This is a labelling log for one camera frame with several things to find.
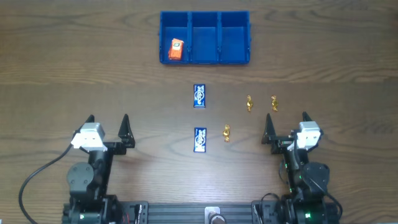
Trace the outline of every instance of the wooden table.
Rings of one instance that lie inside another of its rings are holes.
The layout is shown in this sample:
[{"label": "wooden table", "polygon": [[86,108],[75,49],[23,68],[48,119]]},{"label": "wooden table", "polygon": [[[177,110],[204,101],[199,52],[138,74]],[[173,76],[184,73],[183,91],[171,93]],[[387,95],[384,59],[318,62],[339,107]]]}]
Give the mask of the wooden table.
[{"label": "wooden table", "polygon": [[[159,63],[159,11],[250,10],[247,66]],[[124,113],[137,144],[114,158],[109,194],[149,202],[250,202],[287,194],[281,156],[261,145],[270,96],[279,134],[301,112],[325,132],[310,160],[328,164],[341,223],[398,220],[398,3],[395,0],[0,2],[0,219],[27,223],[17,194],[94,114],[117,140]],[[192,108],[206,83],[207,107]],[[246,95],[253,98],[246,111]],[[231,126],[231,142],[221,135]],[[208,152],[193,153],[193,129]],[[71,151],[29,182],[27,211],[59,223]]]}]

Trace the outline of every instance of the orange tic tac box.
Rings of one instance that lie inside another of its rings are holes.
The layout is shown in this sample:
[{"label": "orange tic tac box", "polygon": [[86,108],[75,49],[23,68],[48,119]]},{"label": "orange tic tac box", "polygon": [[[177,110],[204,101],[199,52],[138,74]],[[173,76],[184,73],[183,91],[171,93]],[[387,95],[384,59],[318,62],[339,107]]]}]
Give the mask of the orange tic tac box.
[{"label": "orange tic tac box", "polygon": [[169,50],[169,59],[170,60],[181,60],[182,58],[182,49],[184,46],[184,41],[173,39],[172,45]]}]

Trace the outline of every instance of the blue tray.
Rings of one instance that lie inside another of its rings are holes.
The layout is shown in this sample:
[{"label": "blue tray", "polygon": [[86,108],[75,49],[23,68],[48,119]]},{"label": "blue tray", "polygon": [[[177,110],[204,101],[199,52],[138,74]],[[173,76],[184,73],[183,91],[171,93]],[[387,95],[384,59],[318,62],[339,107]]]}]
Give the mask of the blue tray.
[{"label": "blue tray", "polygon": [[[169,60],[172,39],[184,41],[182,59]],[[245,64],[250,61],[250,13],[160,12],[159,59],[164,64]]]}]

